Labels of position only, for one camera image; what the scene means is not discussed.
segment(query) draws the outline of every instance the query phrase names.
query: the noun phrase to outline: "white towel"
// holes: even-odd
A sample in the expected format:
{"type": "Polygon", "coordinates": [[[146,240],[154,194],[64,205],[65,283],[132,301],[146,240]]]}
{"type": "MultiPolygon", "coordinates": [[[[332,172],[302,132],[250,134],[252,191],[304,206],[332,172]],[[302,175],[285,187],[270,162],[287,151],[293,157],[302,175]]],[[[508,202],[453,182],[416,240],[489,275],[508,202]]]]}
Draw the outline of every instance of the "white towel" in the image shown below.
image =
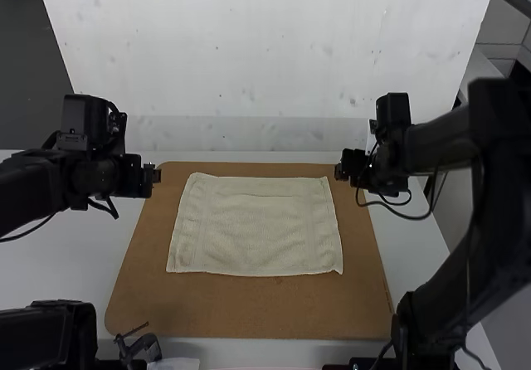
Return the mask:
{"type": "Polygon", "coordinates": [[[190,175],[167,272],[240,276],[343,273],[327,178],[190,175]]]}

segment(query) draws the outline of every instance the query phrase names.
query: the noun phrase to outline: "gray floor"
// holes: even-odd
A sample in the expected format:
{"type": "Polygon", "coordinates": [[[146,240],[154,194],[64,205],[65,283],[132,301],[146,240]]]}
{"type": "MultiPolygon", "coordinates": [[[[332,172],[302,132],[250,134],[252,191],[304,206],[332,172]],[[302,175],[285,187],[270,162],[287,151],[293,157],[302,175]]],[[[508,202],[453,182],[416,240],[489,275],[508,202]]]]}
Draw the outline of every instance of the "gray floor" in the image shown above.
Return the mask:
{"type": "Polygon", "coordinates": [[[0,148],[39,148],[72,87],[42,0],[0,0],[0,148]]]}

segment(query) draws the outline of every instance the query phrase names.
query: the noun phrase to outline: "cork board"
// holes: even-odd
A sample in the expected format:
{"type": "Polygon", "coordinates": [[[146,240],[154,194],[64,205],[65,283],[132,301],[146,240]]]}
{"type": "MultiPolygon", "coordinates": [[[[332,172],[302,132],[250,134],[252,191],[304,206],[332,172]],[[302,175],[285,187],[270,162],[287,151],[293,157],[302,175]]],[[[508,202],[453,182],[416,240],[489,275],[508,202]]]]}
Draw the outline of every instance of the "cork board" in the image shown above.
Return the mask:
{"type": "Polygon", "coordinates": [[[388,338],[392,306],[367,208],[327,164],[165,163],[146,200],[105,313],[111,334],[146,321],[168,337],[388,338]],[[166,272],[184,185],[192,173],[328,177],[343,245],[343,274],[240,277],[166,272]]]}

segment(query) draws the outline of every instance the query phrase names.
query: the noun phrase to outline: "white backdrop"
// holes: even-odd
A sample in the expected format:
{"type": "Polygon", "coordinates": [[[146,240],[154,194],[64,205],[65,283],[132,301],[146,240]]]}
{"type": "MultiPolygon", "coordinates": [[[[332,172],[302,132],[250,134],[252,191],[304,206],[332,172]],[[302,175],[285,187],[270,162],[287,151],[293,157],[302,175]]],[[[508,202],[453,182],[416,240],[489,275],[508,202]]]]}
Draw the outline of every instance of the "white backdrop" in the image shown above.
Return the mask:
{"type": "Polygon", "coordinates": [[[128,149],[364,147],[374,101],[453,104],[489,0],[44,0],[77,93],[128,149]]]}

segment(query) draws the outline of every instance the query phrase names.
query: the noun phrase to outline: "wall stain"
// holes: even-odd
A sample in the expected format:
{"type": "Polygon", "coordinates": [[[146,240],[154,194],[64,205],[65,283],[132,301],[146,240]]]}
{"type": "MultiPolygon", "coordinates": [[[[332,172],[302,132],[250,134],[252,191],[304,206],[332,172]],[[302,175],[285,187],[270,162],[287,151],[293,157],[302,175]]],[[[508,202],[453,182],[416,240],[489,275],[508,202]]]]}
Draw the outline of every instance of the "wall stain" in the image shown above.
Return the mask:
{"type": "Polygon", "coordinates": [[[312,131],[311,134],[317,140],[323,140],[324,138],[323,133],[321,131],[312,131]]]}
{"type": "Polygon", "coordinates": [[[328,57],[332,57],[332,55],[334,54],[334,49],[331,45],[328,45],[328,44],[325,44],[322,46],[323,48],[323,52],[328,56],[328,57]]]}

